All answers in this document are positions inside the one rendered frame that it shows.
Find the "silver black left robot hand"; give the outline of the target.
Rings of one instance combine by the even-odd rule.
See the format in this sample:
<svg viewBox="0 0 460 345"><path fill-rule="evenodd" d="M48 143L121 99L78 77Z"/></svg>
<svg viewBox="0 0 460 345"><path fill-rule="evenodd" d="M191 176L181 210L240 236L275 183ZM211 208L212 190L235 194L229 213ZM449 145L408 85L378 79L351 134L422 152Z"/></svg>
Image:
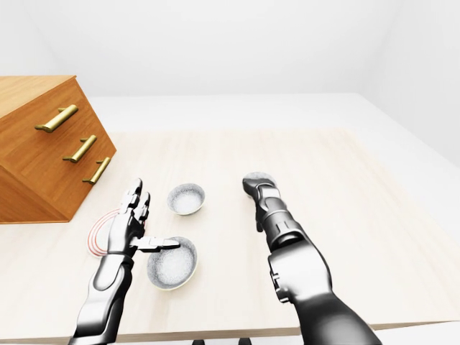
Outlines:
<svg viewBox="0 0 460 345"><path fill-rule="evenodd" d="M142 180L136 178L123 195L119 211L109 230L108 254L126 254L133 257L136 251L153 253L180 247L180 243L174 239L145 236L151 197L142 189Z"/></svg>

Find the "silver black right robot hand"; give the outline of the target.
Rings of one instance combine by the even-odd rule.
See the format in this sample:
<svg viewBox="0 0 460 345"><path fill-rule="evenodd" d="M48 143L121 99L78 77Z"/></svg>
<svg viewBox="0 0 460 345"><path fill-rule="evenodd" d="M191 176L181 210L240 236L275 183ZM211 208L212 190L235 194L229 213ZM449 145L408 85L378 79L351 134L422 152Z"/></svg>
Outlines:
<svg viewBox="0 0 460 345"><path fill-rule="evenodd" d="M271 252L309 240L302 226L289 212L271 175L251 172L244 176L242 185L244 192L254 200L257 230L265 233Z"/></svg>

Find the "speckled black bowl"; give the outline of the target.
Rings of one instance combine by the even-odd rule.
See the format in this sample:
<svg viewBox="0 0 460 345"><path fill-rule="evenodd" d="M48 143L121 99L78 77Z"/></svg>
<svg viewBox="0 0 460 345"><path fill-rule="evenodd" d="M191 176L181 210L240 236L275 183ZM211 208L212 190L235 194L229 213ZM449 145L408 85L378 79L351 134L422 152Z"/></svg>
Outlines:
<svg viewBox="0 0 460 345"><path fill-rule="evenodd" d="M174 290L193 276L198 264L195 244L181 236L172 238L179 242L176 249L151 253L147 261L147 277L161 290Z"/></svg>
<svg viewBox="0 0 460 345"><path fill-rule="evenodd" d="M204 189L195 183L174 187L167 196L167 206L175 214L188 216L199 211L206 199Z"/></svg>

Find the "white plate with red rings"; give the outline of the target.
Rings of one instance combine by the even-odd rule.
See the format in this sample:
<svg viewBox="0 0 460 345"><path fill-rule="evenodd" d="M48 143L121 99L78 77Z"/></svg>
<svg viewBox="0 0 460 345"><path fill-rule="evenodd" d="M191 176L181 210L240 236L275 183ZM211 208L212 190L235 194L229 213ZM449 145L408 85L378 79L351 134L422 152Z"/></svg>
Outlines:
<svg viewBox="0 0 460 345"><path fill-rule="evenodd" d="M86 248L88 253L93 257L100 258L107 254L110 228L118 212L119 209L115 208L105 213L89 230L86 239Z"/></svg>

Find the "small wooden drawer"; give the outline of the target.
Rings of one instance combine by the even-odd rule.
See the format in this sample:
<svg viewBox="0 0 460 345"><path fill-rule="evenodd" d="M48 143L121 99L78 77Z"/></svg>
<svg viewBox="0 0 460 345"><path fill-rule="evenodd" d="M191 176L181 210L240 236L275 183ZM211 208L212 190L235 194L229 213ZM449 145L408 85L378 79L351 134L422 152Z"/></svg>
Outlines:
<svg viewBox="0 0 460 345"><path fill-rule="evenodd" d="M94 134L96 142L77 163L65 161L65 156L72 155L81 145L81 138L91 134L78 134L69 142L59 145L45 160L44 175L40 191L46 201L60 214L59 221L69 221L85 200L93 185L83 183L98 168L97 160L112 158L116 148L106 132Z"/></svg>

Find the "medium wooden drawer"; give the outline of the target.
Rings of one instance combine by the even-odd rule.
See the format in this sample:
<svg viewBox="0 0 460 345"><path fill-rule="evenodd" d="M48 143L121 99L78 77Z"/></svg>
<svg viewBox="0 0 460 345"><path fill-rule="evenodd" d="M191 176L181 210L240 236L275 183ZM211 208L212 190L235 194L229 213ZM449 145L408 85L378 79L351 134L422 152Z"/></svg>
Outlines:
<svg viewBox="0 0 460 345"><path fill-rule="evenodd" d="M91 107L80 107L55 131L33 126L18 139L5 161L32 189L52 201L64 193L86 189L98 163L112 157L116 149Z"/></svg>

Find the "large wooden drawer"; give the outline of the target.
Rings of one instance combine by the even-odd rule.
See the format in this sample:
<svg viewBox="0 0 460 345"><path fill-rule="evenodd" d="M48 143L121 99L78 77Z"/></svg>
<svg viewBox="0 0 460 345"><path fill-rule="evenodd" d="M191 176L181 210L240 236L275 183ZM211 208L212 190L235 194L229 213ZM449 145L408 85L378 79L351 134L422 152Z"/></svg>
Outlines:
<svg viewBox="0 0 460 345"><path fill-rule="evenodd" d="M0 102L0 158L24 174L52 171L105 130L76 77L1 77L18 81Z"/></svg>

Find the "wooden cabinet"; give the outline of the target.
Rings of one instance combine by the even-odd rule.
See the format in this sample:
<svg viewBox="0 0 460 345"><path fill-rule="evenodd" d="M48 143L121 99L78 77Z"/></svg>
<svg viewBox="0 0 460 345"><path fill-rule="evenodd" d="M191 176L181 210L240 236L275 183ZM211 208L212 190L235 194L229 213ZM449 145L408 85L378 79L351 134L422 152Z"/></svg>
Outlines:
<svg viewBox="0 0 460 345"><path fill-rule="evenodd" d="M70 221L115 152L74 75L0 76L0 224Z"/></svg>

